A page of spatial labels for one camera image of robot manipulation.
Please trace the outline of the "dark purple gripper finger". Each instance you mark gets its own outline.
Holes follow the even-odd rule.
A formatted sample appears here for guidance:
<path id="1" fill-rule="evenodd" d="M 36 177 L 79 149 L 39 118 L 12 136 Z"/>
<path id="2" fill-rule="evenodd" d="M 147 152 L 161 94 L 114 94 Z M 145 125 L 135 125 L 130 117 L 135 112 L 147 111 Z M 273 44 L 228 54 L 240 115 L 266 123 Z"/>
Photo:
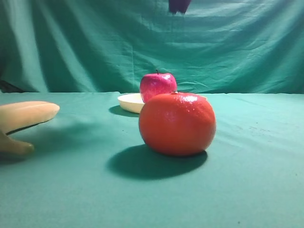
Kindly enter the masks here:
<path id="1" fill-rule="evenodd" d="M 169 12 L 172 14 L 182 13 L 185 14 L 191 0 L 169 0 Z"/>

